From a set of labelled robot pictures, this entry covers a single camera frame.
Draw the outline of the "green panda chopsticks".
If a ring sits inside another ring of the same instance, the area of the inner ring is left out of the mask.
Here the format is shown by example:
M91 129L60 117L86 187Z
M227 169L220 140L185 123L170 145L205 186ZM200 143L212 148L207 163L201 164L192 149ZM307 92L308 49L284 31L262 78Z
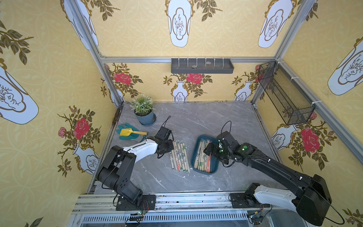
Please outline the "green panda chopsticks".
M173 158L172 151L169 154L170 154L170 161L171 161L172 170L175 170L175 164L174 164L174 158Z

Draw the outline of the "green tip chopsticks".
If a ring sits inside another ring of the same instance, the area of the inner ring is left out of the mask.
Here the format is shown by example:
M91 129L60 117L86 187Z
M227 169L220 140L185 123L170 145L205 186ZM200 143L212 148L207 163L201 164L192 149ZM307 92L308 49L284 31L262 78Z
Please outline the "green tip chopsticks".
M183 151L184 151L184 159L185 159L185 163L186 163L186 168L187 168L187 171L190 173L191 170L190 170L190 165L189 165L189 161L188 161L185 142L182 142L182 146L183 146Z

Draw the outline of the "green label chopsticks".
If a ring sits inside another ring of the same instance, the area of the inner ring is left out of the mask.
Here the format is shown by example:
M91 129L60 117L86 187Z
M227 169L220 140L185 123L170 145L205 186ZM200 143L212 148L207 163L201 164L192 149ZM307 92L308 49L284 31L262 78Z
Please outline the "green label chopsticks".
M180 161L181 171L184 172L185 169L184 169L184 164L183 164L183 159L182 159L182 152L181 152L180 144L178 141L176 142L176 146L177 146L178 159Z

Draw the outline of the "teal plastic storage box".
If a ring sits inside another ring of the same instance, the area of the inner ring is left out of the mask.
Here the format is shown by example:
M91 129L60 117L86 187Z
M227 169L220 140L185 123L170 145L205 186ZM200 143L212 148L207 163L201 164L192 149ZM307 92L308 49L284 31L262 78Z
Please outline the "teal plastic storage box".
M208 135L200 135L196 140L191 159L193 170L205 175L216 173L219 166L219 161L215 157L204 152L210 143L218 144L215 138Z

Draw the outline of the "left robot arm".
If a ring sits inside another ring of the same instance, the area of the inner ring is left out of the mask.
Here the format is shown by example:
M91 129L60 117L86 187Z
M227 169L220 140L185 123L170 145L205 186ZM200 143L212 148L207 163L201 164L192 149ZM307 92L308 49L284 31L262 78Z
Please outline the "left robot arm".
M159 140L153 137L130 147L113 146L100 165L96 179L138 207L141 205L143 192L131 181L135 163L154 154L161 158L173 149L173 140Z

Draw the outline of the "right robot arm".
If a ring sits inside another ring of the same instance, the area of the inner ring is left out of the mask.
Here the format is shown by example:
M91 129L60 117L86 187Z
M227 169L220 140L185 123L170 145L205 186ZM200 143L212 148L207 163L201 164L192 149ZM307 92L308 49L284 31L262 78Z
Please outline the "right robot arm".
M319 175L310 177L265 155L257 147L244 143L226 146L210 143L204 153L223 164L230 160L254 168L285 187L284 190L252 183L242 194L232 194L233 207L269 204L296 212L305 221L321 226L332 202L326 181Z

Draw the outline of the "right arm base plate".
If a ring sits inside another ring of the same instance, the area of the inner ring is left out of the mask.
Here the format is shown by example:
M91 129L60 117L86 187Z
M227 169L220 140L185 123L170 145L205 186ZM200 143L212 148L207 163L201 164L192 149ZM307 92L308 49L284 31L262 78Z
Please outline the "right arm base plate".
M262 204L257 201L252 193L231 193L228 197L234 209L237 208L270 208L269 204Z

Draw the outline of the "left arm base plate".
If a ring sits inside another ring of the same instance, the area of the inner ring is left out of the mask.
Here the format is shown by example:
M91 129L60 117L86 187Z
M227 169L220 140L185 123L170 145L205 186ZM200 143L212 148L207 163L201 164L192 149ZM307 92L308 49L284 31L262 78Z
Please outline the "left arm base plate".
M128 201L124 196L119 196L116 211L153 211L156 205L155 194L144 194L141 197L140 203L133 204Z

